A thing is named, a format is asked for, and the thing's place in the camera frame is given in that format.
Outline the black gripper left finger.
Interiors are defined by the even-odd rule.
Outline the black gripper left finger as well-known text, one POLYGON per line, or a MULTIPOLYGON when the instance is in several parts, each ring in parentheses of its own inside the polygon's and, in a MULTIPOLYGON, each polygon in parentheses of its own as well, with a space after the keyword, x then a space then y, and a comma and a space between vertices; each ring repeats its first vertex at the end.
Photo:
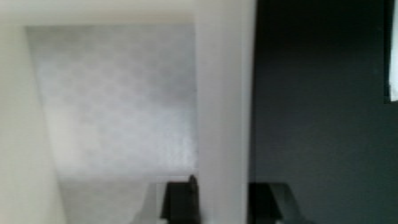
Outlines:
POLYGON ((186 182, 168 182, 159 218, 166 224, 200 224, 198 183, 195 176, 186 182))

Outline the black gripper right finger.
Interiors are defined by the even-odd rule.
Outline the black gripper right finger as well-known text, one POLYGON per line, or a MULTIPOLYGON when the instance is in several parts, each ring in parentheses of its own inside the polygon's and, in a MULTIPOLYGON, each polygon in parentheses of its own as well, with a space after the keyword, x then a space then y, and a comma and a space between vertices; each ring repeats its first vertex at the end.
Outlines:
POLYGON ((248 184, 246 224, 314 224, 305 218, 285 183, 248 184))

